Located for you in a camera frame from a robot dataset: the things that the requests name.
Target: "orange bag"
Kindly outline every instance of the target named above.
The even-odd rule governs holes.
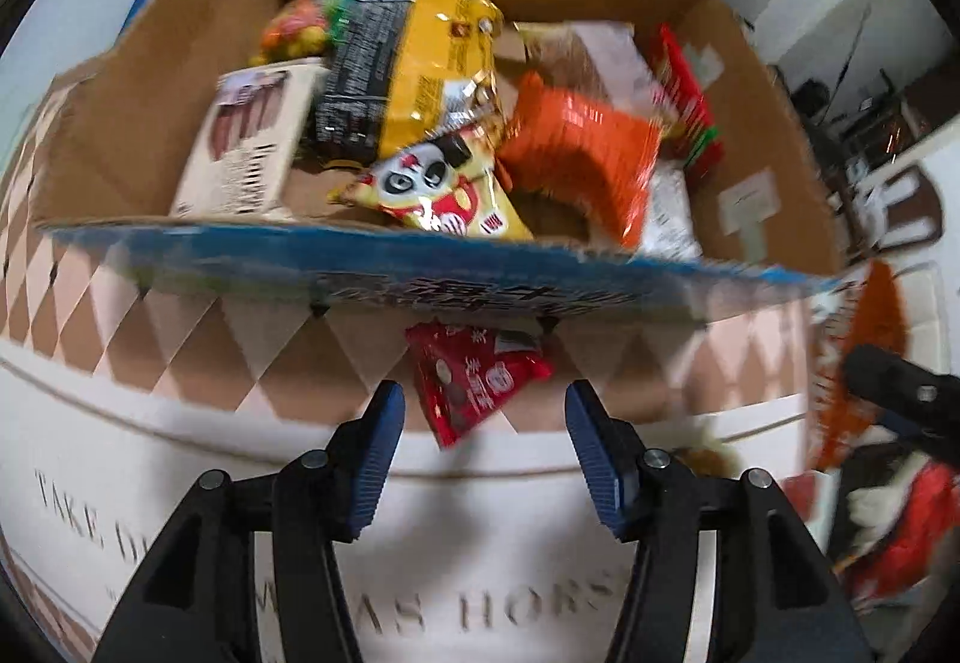
[[[660,141],[659,124],[549,89],[528,72],[497,157],[516,188],[582,209],[632,250],[640,245]]]

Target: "red and black package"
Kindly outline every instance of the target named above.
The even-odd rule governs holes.
[[[692,187],[723,158],[713,114],[677,36],[666,24],[656,33],[648,62],[680,115],[664,136],[664,144],[672,149],[674,158],[683,160],[686,183]]]
[[[526,332],[424,322],[407,329],[416,391],[440,447],[452,446],[553,366]]]

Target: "checkered tablecloth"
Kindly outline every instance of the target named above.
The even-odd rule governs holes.
[[[162,398],[245,415],[336,424],[385,378],[404,386],[407,428],[424,430],[403,331],[430,314],[402,308],[264,302],[138,289],[109,260],[31,227],[44,140],[72,85],[55,82],[0,182],[3,338],[68,367]],[[475,323],[541,330],[533,319]],[[566,319],[544,337],[557,367],[488,427],[563,428],[563,390],[587,378],[611,413],[648,422],[717,412],[805,389],[805,306],[767,308],[705,328],[601,314]]]

